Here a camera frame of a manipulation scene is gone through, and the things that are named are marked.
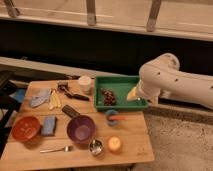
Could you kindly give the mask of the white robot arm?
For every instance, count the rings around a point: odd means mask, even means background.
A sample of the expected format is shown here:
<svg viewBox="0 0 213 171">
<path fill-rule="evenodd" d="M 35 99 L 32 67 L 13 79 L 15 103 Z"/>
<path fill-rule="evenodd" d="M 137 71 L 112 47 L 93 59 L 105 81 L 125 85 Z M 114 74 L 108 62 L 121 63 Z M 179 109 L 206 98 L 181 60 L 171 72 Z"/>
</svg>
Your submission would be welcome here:
<svg viewBox="0 0 213 171">
<path fill-rule="evenodd" d="M 139 81 L 129 91 L 127 100 L 144 98 L 157 105 L 162 90 L 213 110 L 213 76 L 180 71 L 180 62 L 171 53 L 141 66 Z"/>
</svg>

